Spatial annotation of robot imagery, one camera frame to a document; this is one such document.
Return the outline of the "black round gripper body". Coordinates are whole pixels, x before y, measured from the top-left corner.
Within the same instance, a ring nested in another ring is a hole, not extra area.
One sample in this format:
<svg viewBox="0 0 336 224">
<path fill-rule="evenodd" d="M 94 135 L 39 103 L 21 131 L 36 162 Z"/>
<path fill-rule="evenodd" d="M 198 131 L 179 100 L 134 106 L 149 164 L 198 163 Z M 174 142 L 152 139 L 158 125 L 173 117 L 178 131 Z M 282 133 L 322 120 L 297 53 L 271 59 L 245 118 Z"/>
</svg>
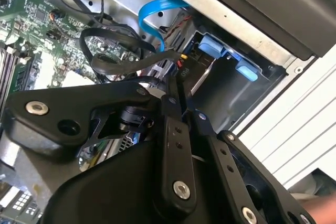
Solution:
<svg viewBox="0 0 336 224">
<path fill-rule="evenodd" d="M 41 223 L 241 223 L 210 166 L 193 159 L 197 205 L 186 218 L 154 205 L 155 145 L 138 144 L 65 182 Z"/>
</svg>

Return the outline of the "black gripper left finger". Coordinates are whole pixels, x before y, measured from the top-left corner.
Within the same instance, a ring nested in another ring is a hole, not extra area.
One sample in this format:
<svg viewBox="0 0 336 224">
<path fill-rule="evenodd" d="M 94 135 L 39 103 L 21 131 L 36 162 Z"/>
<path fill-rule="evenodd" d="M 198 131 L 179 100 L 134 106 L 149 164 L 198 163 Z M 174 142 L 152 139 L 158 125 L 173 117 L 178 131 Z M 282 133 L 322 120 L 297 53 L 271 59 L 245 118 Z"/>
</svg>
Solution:
<svg viewBox="0 0 336 224">
<path fill-rule="evenodd" d="M 155 145 L 155 208 L 194 210 L 194 167 L 189 127 L 182 121 L 180 85 L 169 78 L 161 98 L 135 81 L 14 93 L 5 105 L 4 133 L 37 157 L 34 171 L 61 178 L 86 144 L 110 140 L 123 131 L 140 132 L 141 140 L 133 147 Z M 71 173 L 57 190 L 82 173 Z"/>
</svg>

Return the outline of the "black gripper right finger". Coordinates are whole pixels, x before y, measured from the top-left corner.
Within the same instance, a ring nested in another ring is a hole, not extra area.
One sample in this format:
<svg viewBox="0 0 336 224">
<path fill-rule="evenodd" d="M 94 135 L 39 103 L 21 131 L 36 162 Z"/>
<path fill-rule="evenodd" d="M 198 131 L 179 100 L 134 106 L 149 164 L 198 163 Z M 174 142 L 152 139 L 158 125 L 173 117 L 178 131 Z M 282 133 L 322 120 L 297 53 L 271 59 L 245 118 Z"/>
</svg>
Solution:
<svg viewBox="0 0 336 224">
<path fill-rule="evenodd" d="M 216 134 L 180 85 L 183 117 L 191 127 L 192 153 L 206 164 L 211 210 L 226 223 L 314 223 L 311 215 L 230 131 Z"/>
</svg>

